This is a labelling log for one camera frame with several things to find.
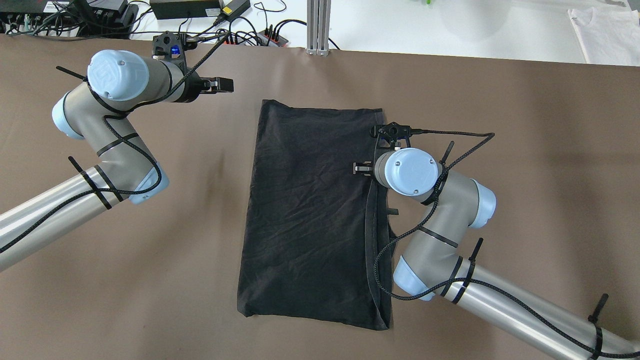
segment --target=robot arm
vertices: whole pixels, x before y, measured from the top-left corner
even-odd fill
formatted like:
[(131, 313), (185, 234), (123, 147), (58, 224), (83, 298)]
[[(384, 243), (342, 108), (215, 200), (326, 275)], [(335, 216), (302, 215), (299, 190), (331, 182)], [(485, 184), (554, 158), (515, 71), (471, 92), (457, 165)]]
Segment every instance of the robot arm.
[[(428, 153), (396, 146), (377, 156), (374, 166), (366, 170), (383, 186), (425, 204), (423, 220), (436, 205), (430, 201), (434, 199), (433, 187), (442, 174), (443, 166)], [(602, 335), (598, 339), (593, 323), (459, 256), (456, 248), (467, 229), (480, 228), (492, 217), (495, 195), (476, 180), (452, 170), (448, 171), (444, 186), (438, 186), (435, 191), (439, 193), (436, 210), (424, 226), (412, 234), (396, 266), (394, 282), (400, 288), (410, 295), (418, 295), (442, 282), (459, 279), (420, 299), (429, 301), (435, 294), (443, 296), (557, 359), (589, 359), (593, 353), (567, 340), (495, 288), (520, 299), (561, 332), (590, 348), (597, 349), (600, 342), (602, 352), (629, 354), (639, 350), (631, 342), (605, 329), (601, 329)], [(638, 358), (637, 353), (635, 356), (627, 358)]]
[(139, 204), (168, 186), (126, 115), (140, 104), (233, 91), (231, 80), (200, 78), (186, 67), (185, 40), (159, 35), (154, 58), (115, 50), (93, 56), (88, 82), (65, 94), (52, 116), (67, 136), (85, 139), (101, 162), (0, 215), (0, 272), (125, 199)]

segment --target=black bracket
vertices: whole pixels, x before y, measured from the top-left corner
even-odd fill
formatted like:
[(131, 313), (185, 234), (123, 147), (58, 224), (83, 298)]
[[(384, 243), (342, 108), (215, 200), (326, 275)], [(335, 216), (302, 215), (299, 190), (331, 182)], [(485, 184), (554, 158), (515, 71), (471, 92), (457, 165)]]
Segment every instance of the black bracket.
[(195, 49), (198, 46), (198, 42), (189, 41), (187, 34), (175, 34), (171, 31), (165, 31), (160, 35), (154, 36), (152, 46), (154, 58), (176, 64), (185, 74), (187, 72), (187, 59), (184, 56), (184, 52)]
[(411, 137), (411, 127), (407, 125), (399, 125), (397, 122), (391, 122), (387, 125), (375, 125), (369, 132), (372, 138), (378, 138), (389, 143), (393, 147), (400, 141), (406, 141), (406, 146), (410, 147), (409, 137)]
[(234, 92), (234, 81), (227, 78), (202, 78), (209, 88), (202, 90), (201, 94), (217, 94), (219, 92)]

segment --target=brown tablecloth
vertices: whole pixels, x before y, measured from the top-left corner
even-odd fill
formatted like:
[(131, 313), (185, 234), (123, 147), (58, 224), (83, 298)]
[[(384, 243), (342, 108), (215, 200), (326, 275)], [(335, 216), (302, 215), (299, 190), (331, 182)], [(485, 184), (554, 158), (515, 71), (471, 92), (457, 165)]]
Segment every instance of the brown tablecloth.
[[(0, 37), (0, 213), (84, 168), (89, 146), (60, 133), (51, 108), (101, 49), (148, 42)], [(208, 47), (187, 54), (194, 64)], [(495, 131), (456, 167), (498, 208), (461, 246), (478, 263), (640, 339), (640, 69), (531, 61), (223, 46), (198, 71), (233, 94), (157, 104), (130, 120), (172, 184), (125, 202), (0, 274), (0, 359), (545, 359), (455, 305), (394, 301), (389, 331), (236, 311), (236, 287), (261, 100), (383, 108), (415, 127)], [(436, 158), (447, 136), (412, 138)], [(455, 139), (455, 151), (475, 139)], [(423, 208), (398, 195), (396, 232)], [(396, 250), (400, 255), (401, 243)]]

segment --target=white cloth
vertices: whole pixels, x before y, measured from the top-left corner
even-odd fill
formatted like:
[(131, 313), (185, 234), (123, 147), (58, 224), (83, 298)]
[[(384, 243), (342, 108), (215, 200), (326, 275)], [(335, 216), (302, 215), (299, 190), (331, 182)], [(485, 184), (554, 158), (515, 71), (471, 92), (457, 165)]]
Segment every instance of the white cloth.
[(640, 66), (638, 11), (569, 9), (587, 63)]

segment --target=black fabric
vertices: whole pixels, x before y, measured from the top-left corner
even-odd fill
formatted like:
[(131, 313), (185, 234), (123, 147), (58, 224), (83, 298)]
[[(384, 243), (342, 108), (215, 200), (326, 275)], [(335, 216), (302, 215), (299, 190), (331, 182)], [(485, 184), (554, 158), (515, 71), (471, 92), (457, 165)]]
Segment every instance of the black fabric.
[[(290, 108), (263, 101), (253, 161), (237, 308), (390, 327), (391, 301), (372, 264), (389, 242), (387, 190), (353, 175), (372, 160), (381, 109)], [(391, 255), (381, 261), (391, 288)]]

